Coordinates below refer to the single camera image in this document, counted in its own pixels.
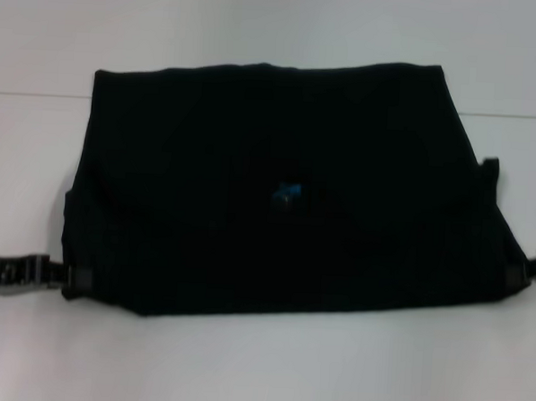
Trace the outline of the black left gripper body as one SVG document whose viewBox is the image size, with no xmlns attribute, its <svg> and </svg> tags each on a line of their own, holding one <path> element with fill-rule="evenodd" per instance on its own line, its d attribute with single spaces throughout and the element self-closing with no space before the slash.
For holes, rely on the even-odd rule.
<svg viewBox="0 0 536 401">
<path fill-rule="evenodd" d="M 0 295 L 17 295 L 48 288 L 45 273 L 50 257 L 33 254 L 22 257 L 0 257 Z"/>
</svg>

